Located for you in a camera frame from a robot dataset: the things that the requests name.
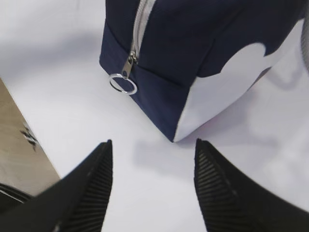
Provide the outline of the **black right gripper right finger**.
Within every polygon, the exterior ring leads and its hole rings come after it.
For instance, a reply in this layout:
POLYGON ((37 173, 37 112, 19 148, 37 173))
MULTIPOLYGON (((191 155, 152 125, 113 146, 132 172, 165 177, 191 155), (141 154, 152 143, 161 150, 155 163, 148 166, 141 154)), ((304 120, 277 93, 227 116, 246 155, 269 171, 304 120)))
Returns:
POLYGON ((260 186, 209 141, 196 140, 194 184, 209 232, 307 232, 309 213, 260 186))

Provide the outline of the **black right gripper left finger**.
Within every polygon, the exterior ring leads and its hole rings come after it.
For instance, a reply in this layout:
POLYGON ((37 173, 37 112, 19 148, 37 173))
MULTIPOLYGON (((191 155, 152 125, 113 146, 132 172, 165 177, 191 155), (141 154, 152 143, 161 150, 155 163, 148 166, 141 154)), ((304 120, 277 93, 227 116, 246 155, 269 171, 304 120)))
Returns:
POLYGON ((100 232, 113 182, 112 141, 100 143, 73 171, 1 214, 2 232, 100 232))

